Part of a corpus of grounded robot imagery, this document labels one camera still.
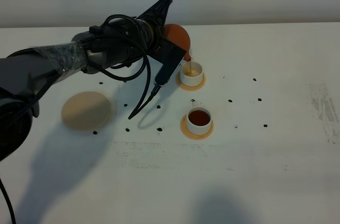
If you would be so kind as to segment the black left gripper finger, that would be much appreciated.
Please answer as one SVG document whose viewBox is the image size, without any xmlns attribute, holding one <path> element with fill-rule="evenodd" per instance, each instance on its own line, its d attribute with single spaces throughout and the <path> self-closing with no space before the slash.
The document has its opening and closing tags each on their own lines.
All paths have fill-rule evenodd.
<svg viewBox="0 0 340 224">
<path fill-rule="evenodd" d="M 152 29 L 163 28 L 172 2 L 172 0 L 158 0 L 154 5 L 136 17 L 136 20 L 147 23 Z"/>
</svg>

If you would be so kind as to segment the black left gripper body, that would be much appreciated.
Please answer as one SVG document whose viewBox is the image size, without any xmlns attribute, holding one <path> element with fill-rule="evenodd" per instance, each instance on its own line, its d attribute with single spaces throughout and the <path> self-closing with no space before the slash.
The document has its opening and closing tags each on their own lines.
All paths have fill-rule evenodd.
<svg viewBox="0 0 340 224">
<path fill-rule="evenodd" d="M 165 19 L 141 18 L 145 31 L 146 54 L 158 51 L 163 44 Z"/>
</svg>

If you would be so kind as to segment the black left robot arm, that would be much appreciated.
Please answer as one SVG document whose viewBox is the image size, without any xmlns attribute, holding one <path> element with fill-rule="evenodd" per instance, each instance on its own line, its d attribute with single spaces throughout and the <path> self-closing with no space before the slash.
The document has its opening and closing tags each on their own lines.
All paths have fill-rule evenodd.
<svg viewBox="0 0 340 224">
<path fill-rule="evenodd" d="M 1 59 L 1 158 L 27 138 L 39 116 L 39 100 L 55 83 L 83 72 L 106 73 L 142 61 L 149 70 L 164 42 L 172 0 L 159 0 L 139 16 L 114 14 L 67 44 L 31 47 Z"/>
</svg>

